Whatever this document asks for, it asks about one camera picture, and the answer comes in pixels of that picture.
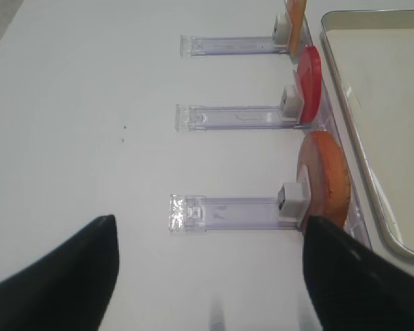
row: small white clip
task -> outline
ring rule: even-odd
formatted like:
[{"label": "small white clip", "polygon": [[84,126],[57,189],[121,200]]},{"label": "small white clip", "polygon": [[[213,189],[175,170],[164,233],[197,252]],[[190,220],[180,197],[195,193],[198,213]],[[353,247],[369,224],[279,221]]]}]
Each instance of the small white clip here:
[{"label": "small white clip", "polygon": [[287,46],[290,43],[292,29],[293,25],[287,12],[277,15],[273,28],[273,43],[276,46]]},{"label": "small white clip", "polygon": [[300,81],[297,79],[296,72],[293,71],[296,84],[286,85],[281,99],[281,114],[285,121],[296,121],[299,123],[304,109],[304,96],[300,86]]},{"label": "small white clip", "polygon": [[310,179],[308,168],[302,166],[296,183],[284,183],[277,194],[279,215],[286,221],[294,221],[298,228],[311,203]]}]

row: yellow object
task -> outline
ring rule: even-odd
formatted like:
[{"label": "yellow object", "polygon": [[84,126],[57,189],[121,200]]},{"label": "yellow object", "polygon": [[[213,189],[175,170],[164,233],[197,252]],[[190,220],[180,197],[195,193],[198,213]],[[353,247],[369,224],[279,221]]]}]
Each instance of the yellow object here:
[{"label": "yellow object", "polygon": [[288,44],[291,57],[295,57],[299,50],[302,23],[304,22],[305,17],[305,7],[306,0],[287,0],[287,11],[293,25],[290,43]]}]

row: plastic holder slot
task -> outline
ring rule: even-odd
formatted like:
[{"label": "plastic holder slot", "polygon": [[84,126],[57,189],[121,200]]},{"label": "plastic holder slot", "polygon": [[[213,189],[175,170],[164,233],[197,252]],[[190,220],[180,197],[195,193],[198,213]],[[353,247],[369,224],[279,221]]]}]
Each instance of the plastic holder slot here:
[{"label": "plastic holder slot", "polygon": [[297,230],[280,216],[277,198],[170,196],[169,230]]},{"label": "plastic holder slot", "polygon": [[267,37],[208,38],[181,36],[181,57],[232,54],[282,54],[288,53],[287,45],[275,45]]},{"label": "plastic holder slot", "polygon": [[176,131],[229,129],[305,129],[310,123],[282,116],[280,106],[185,106],[177,105]]}]

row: white surface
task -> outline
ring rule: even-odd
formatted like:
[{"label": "white surface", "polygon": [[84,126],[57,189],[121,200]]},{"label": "white surface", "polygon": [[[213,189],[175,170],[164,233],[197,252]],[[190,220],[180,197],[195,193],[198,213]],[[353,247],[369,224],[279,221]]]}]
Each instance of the white surface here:
[{"label": "white surface", "polygon": [[327,35],[348,98],[356,100],[351,109],[382,200],[392,208],[390,227],[414,250],[414,29]]},{"label": "white surface", "polygon": [[[309,2],[317,45],[325,12],[392,7]],[[93,217],[114,213],[121,269],[102,330],[207,330],[214,302],[223,306],[227,330],[314,330],[300,234],[174,237],[167,230],[171,193],[275,196],[282,181],[295,178],[295,162],[286,160],[297,158],[300,132],[173,128],[180,102],[278,102],[290,80],[288,58],[181,60],[179,36],[270,34],[282,6],[26,0],[0,43],[0,280]],[[337,103],[332,88],[330,96]],[[362,193],[375,250],[414,274],[414,265],[383,248]]]}]

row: white table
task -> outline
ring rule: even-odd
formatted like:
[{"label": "white table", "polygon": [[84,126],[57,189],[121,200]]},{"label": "white table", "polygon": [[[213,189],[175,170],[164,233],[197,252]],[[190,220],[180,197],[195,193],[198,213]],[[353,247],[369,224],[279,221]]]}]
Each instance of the white table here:
[{"label": "white table", "polygon": [[[414,1],[310,0],[341,9],[414,8]],[[121,268],[102,330],[318,329],[297,232],[171,236],[169,195],[273,196],[295,178],[301,132],[177,134],[176,103],[271,104],[285,57],[179,57],[180,34],[265,35],[280,0],[26,0],[0,43],[0,280],[91,219],[117,217]],[[348,161],[361,179],[328,68]],[[414,274],[380,242],[377,253]]]}]

